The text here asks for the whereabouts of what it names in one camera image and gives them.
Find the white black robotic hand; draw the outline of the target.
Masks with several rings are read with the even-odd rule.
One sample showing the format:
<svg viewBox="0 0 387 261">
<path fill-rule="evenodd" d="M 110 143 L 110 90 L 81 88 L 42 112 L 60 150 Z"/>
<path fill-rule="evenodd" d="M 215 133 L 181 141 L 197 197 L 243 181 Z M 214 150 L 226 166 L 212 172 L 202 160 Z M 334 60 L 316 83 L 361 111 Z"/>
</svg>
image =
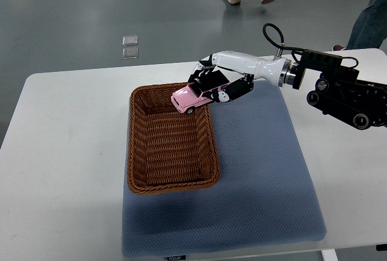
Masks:
<svg viewBox="0 0 387 261">
<path fill-rule="evenodd" d="M 230 102 L 252 91 L 254 80 L 265 79 L 274 86 L 292 85 L 296 77 L 296 67 L 291 60 L 275 56 L 272 60 L 236 51 L 213 53 L 199 61 L 188 81 L 212 73 L 221 68 L 241 74 L 242 77 L 229 83 L 219 92 L 206 92 L 205 97 L 215 102 Z"/>
</svg>

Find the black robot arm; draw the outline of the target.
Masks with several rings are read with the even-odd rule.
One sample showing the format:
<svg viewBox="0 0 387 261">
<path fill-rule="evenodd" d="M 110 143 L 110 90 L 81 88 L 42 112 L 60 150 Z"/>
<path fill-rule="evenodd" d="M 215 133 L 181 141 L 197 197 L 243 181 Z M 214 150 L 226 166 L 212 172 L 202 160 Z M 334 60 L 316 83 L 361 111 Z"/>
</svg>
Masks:
<svg viewBox="0 0 387 261">
<path fill-rule="evenodd" d="M 320 72 L 307 103 L 358 130 L 386 126 L 386 85 L 359 80 L 355 66 L 343 66 L 344 57 L 297 48 L 290 68 L 292 87 L 299 89 L 305 71 Z"/>
</svg>

